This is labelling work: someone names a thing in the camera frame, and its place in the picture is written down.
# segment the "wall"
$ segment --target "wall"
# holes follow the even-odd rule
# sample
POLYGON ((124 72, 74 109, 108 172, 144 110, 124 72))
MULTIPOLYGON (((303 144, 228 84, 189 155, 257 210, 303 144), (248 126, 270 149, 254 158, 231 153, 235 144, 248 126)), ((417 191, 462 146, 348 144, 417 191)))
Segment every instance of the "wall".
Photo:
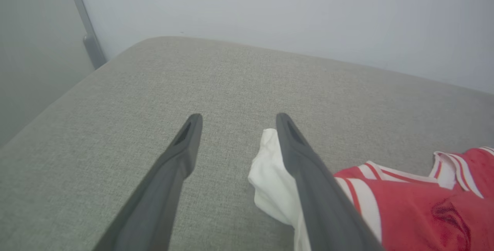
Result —
POLYGON ((0 0, 0 147, 93 71, 74 0, 0 0))
POLYGON ((239 42, 494 93, 493 0, 84 0, 108 58, 145 38, 239 42))

